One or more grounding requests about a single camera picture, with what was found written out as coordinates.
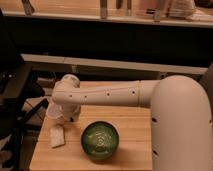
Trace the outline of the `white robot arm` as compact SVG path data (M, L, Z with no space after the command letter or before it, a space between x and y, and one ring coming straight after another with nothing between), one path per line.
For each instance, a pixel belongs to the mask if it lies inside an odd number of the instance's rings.
M213 171L211 105L190 77L81 88L79 79L67 74L56 83L52 100L68 116L74 105L148 107L153 171Z

